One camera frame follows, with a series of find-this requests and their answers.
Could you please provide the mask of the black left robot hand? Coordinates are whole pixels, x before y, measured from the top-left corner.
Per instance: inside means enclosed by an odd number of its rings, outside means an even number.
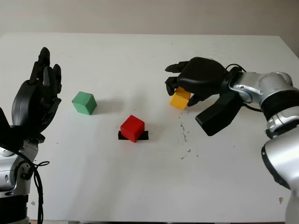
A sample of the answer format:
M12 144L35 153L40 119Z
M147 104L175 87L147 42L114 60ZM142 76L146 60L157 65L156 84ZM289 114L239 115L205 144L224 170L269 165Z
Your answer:
M37 137L50 125L61 102L61 80L61 67L50 66L50 51L43 47L30 79L22 83L12 106L13 129L22 137Z

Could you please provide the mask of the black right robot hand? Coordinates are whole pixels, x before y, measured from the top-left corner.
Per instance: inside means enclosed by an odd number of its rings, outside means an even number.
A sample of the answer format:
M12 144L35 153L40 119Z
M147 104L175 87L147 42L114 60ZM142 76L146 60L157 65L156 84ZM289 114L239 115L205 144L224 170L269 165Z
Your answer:
M179 87L193 94L188 101L188 106L219 94L226 73L225 68L219 62L202 57L194 57L189 61L169 65L165 71L179 74L165 81L166 90L170 96Z

